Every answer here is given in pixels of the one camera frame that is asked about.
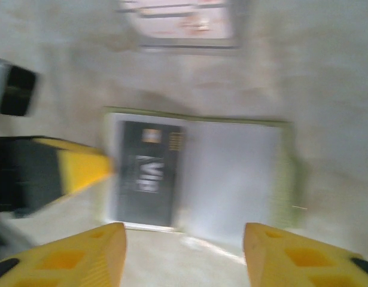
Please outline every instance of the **yellow plastic piece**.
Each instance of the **yellow plastic piece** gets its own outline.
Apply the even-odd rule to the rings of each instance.
[[[126,256],[122,223],[113,223],[15,255],[0,287],[119,287]]]
[[[103,180],[112,172],[110,159],[104,155],[63,149],[57,155],[65,194],[76,193]]]
[[[53,146],[55,148],[68,149],[70,151],[76,151],[76,152],[88,152],[88,153],[100,154],[100,150],[98,148],[92,148],[91,146],[80,145],[75,142],[63,141],[61,139],[33,138],[32,140],[40,144]]]
[[[348,250],[257,223],[245,228],[251,287],[368,287]]]

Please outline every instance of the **black card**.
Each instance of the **black card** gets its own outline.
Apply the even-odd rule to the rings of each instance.
[[[118,220],[171,226],[183,128],[134,121],[122,124]]]

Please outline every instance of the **green border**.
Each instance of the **green border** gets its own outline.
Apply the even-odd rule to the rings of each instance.
[[[208,121],[216,123],[257,124],[268,127],[279,127],[281,144],[278,147],[276,161],[275,194],[272,197],[272,222],[279,228],[295,227],[299,223],[302,210],[294,206],[302,206],[302,191],[305,183],[305,165],[296,156],[295,131],[291,122],[276,119],[248,119],[223,117],[198,117],[175,114],[171,112],[149,111],[144,109],[105,107],[104,115],[110,113],[146,115],[154,117],[176,118],[187,121]]]

